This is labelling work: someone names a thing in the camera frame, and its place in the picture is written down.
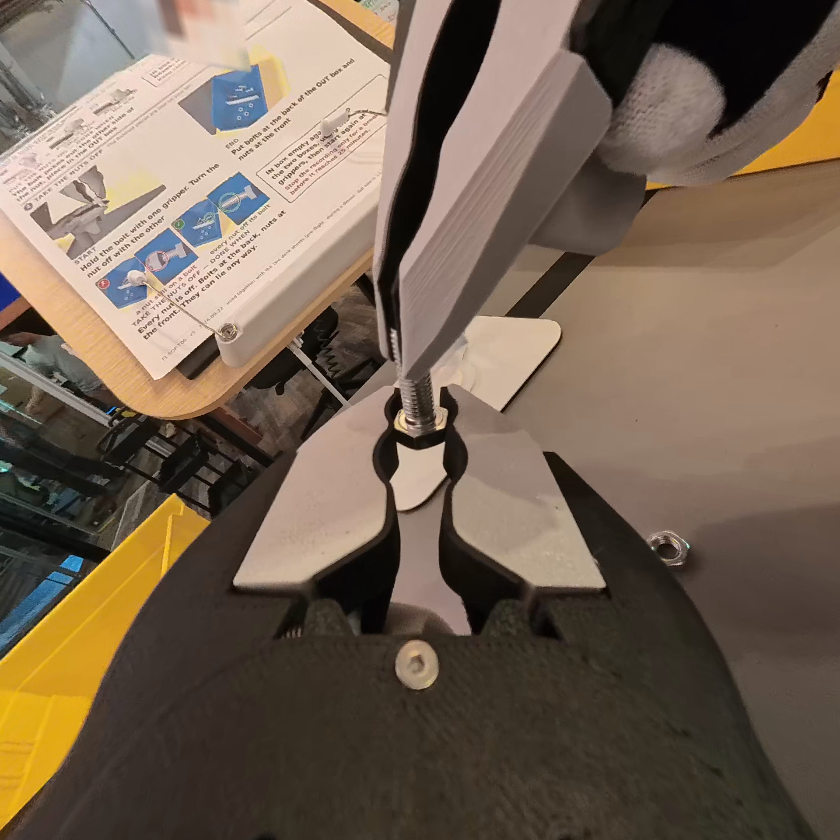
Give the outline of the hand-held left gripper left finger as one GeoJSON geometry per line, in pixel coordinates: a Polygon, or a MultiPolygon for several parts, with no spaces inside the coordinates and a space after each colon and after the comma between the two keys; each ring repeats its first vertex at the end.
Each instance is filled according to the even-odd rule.
{"type": "Polygon", "coordinates": [[[382,387],[299,447],[234,575],[237,591],[333,600],[363,634],[383,632],[401,552],[398,398],[382,387]]]}

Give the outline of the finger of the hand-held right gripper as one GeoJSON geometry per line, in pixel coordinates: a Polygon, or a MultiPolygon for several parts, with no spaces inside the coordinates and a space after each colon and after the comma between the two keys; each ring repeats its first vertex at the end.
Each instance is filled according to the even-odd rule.
{"type": "Polygon", "coordinates": [[[610,99],[570,46],[578,3],[500,2],[400,263],[401,374],[429,370],[466,329],[606,132],[610,99]]]}
{"type": "Polygon", "coordinates": [[[386,95],[373,263],[381,349],[392,361],[399,360],[407,335],[400,263],[423,222],[443,141],[478,76],[500,5],[400,2],[386,95]]]}

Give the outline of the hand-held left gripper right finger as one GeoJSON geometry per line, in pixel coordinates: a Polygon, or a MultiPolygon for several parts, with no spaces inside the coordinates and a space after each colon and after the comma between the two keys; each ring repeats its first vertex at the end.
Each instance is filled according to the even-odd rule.
{"type": "Polygon", "coordinates": [[[438,564],[471,633],[482,632],[501,602],[518,602],[532,618],[555,597],[605,594],[599,563],[536,440],[460,385],[443,387],[440,401],[448,486],[438,564]]]}

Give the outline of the silver hex nut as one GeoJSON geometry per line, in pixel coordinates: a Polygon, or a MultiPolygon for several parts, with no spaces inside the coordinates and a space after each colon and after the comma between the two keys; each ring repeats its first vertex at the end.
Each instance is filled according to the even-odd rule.
{"type": "Polygon", "coordinates": [[[685,565],[690,545],[676,532],[661,530],[647,537],[647,545],[662,563],[672,569],[685,565]]]}
{"type": "Polygon", "coordinates": [[[404,445],[428,448],[441,443],[446,435],[448,411],[436,406],[430,416],[415,416],[406,409],[399,409],[393,420],[396,437],[404,445]]]}

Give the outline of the yellow plastic parts bin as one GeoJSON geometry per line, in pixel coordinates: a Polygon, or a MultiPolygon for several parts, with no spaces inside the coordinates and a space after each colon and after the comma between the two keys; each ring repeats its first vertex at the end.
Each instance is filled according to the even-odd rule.
{"type": "Polygon", "coordinates": [[[766,136],[744,145],[727,160],[744,163],[726,175],[745,175],[758,172],[829,161],[839,156],[839,73],[828,79],[822,96],[803,121],[785,137],[781,129],[773,129],[766,136]]]}
{"type": "Polygon", "coordinates": [[[2,657],[2,837],[68,755],[141,606],[208,525],[169,497],[2,657]]]}

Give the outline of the person's right hand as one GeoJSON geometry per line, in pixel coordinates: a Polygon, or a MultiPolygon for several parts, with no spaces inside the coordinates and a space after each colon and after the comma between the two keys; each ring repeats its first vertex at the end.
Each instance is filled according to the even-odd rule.
{"type": "Polygon", "coordinates": [[[740,172],[799,128],[818,101],[819,82],[838,66],[838,39],[807,47],[718,134],[725,90],[708,65],[684,50],[648,52],[597,147],[612,171],[669,186],[720,182],[740,172]]]}

